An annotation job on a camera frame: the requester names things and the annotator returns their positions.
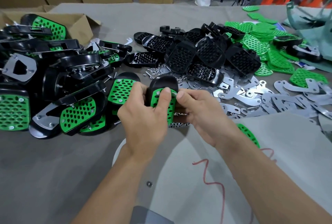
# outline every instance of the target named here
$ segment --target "gray table surface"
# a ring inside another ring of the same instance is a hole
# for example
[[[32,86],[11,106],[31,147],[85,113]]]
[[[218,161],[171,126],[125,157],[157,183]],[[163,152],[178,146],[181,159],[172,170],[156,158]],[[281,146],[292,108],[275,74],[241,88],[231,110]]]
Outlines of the gray table surface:
[[[211,21],[251,20],[241,7],[226,6],[60,4],[51,12],[87,14],[102,22],[93,29],[95,37],[119,43],[127,42],[136,32],[158,34],[162,25],[188,31]],[[261,6],[259,12],[280,22],[287,17],[285,6]],[[131,46],[133,52],[145,51],[135,42]],[[117,70],[123,71],[136,72],[142,83],[150,83],[143,76],[145,69],[122,66]],[[331,82],[332,74],[323,73]],[[263,79],[276,92],[273,83],[289,77],[274,73]],[[69,223],[110,170],[124,138],[121,125],[98,136],[63,134],[45,141],[28,132],[0,132],[0,223]]]

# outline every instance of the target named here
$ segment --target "gray tablecloth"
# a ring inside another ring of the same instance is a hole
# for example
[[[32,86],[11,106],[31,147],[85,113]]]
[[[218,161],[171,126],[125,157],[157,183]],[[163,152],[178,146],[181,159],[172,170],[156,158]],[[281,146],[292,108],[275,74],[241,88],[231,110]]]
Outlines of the gray tablecloth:
[[[107,41],[125,43],[135,32],[158,33],[169,25],[184,30],[203,23],[250,21],[241,7],[197,7],[155,4],[60,4],[56,13],[85,13],[100,20],[94,35]],[[284,21],[285,6],[262,6],[267,18]],[[144,51],[135,42],[133,51]],[[144,84],[145,69],[126,66],[117,70],[138,73]],[[331,81],[331,74],[325,73]],[[273,89],[276,80],[289,75],[264,77]],[[37,140],[28,132],[0,132],[0,223],[69,223],[112,166],[116,148],[125,138],[121,125],[95,137],[60,135]]]

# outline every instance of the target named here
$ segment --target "hand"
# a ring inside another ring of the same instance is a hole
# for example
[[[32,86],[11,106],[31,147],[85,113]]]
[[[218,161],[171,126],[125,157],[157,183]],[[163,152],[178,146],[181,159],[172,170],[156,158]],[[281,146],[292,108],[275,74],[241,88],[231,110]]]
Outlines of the hand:
[[[235,123],[227,117],[220,103],[209,92],[180,89],[176,100],[176,112],[188,115],[175,116],[174,122],[191,123],[205,142],[213,147],[217,146],[219,139],[238,133]]]
[[[170,88],[160,92],[155,108],[144,105],[147,87],[135,82],[124,105],[118,110],[118,117],[126,131],[129,151],[138,161],[150,161],[167,129],[167,110],[171,101]]]

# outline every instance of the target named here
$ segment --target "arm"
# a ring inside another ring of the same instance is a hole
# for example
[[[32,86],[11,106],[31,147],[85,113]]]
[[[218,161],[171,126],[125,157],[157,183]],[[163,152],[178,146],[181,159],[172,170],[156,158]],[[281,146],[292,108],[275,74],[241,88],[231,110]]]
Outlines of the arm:
[[[147,87],[136,82],[128,100],[118,110],[127,143],[98,188],[71,224],[127,224],[142,174],[164,140],[171,90],[164,88],[156,108],[144,106]]]
[[[263,154],[208,92],[182,90],[177,101],[188,114],[177,121],[192,123],[218,150],[259,223],[332,223],[332,216]]]

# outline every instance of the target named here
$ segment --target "forearm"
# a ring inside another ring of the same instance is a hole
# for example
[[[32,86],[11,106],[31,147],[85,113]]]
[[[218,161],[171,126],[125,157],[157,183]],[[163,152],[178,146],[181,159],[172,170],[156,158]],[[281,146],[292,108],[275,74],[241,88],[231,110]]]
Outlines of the forearm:
[[[128,224],[146,165],[134,160],[123,146],[116,163],[72,224]]]
[[[216,148],[259,223],[332,223],[332,217],[238,129]]]

